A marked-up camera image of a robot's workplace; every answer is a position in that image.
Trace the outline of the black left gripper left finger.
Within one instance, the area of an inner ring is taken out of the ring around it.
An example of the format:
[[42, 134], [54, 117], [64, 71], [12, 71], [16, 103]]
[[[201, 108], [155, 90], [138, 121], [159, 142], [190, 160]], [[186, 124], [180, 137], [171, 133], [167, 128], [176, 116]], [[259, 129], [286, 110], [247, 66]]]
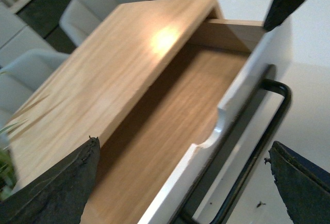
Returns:
[[95, 185], [100, 141], [91, 137], [1, 203], [1, 223], [80, 223]]

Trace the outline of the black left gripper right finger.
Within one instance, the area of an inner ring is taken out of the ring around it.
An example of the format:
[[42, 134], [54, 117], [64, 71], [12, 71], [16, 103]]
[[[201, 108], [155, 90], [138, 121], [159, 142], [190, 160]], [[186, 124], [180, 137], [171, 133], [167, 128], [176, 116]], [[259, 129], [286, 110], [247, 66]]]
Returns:
[[275, 141], [271, 172], [293, 223], [329, 223], [329, 172]]

